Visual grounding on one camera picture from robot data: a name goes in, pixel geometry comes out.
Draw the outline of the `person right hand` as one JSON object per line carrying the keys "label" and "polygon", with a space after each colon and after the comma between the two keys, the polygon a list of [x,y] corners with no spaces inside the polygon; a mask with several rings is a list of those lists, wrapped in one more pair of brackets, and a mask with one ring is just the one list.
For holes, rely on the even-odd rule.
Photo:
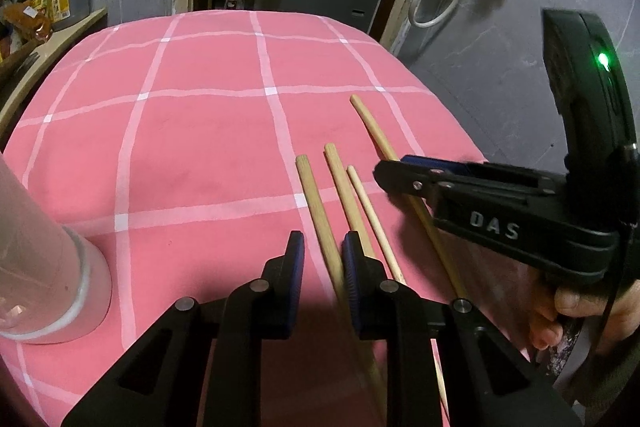
{"label": "person right hand", "polygon": [[[563,337],[558,317],[600,317],[608,300],[604,297],[582,295],[568,288],[552,294],[536,283],[528,300],[529,341],[538,350],[557,346]],[[639,282],[635,281],[616,297],[608,321],[600,337],[596,352],[605,355],[616,343],[630,337],[639,327]]]}

